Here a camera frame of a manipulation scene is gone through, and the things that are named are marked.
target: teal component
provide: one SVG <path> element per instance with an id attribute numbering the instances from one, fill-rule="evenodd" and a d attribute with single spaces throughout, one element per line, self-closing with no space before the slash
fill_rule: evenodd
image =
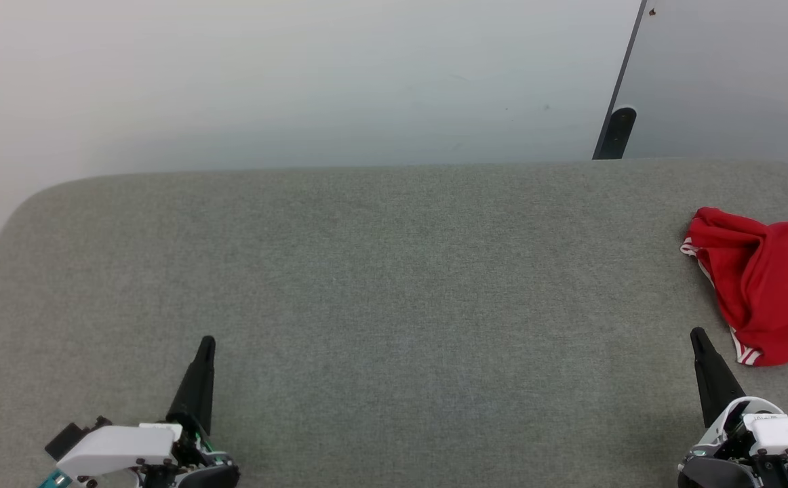
<path id="1" fill-rule="evenodd" d="M 71 485 L 71 478 L 66 473 L 55 470 L 50 473 L 43 484 L 38 485 L 38 488 L 68 488 L 69 485 Z"/>

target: red cloth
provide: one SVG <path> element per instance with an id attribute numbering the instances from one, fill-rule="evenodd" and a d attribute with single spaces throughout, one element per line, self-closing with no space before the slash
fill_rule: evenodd
<path id="1" fill-rule="evenodd" d="M 695 256 L 713 281 L 738 363 L 787 363 L 788 222 L 767 226 L 700 208 L 680 251 Z"/>

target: gray fabric surface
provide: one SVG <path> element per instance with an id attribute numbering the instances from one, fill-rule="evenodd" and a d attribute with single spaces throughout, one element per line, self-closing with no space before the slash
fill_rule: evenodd
<path id="1" fill-rule="evenodd" d="M 218 340 L 241 486 L 672 486 L 702 433 L 678 247 L 696 208 L 788 220 L 788 166 L 596 161 L 116 176 L 0 235 L 0 486 L 66 423 L 167 411 Z M 733 365 L 788 410 L 788 365 Z"/>

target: red garment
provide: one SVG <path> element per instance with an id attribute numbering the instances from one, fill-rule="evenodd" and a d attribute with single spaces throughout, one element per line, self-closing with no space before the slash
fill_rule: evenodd
<path id="1" fill-rule="evenodd" d="M 695 256 L 713 281 L 738 363 L 787 363 L 788 222 L 767 226 L 702 207 L 680 251 Z"/>

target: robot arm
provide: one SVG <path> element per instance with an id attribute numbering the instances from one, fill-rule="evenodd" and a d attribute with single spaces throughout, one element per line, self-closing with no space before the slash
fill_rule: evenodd
<path id="1" fill-rule="evenodd" d="M 91 428 L 69 424 L 45 447 L 57 470 L 39 488 L 96 488 L 93 476 L 127 469 L 137 488 L 234 488 L 236 463 L 208 438 L 215 347 L 213 337 L 202 339 L 164 422 L 114 426 L 99 417 Z"/>
<path id="2" fill-rule="evenodd" d="M 745 396 L 707 334 L 690 334 L 707 431 L 679 464 L 678 486 L 788 488 L 788 415 Z"/>

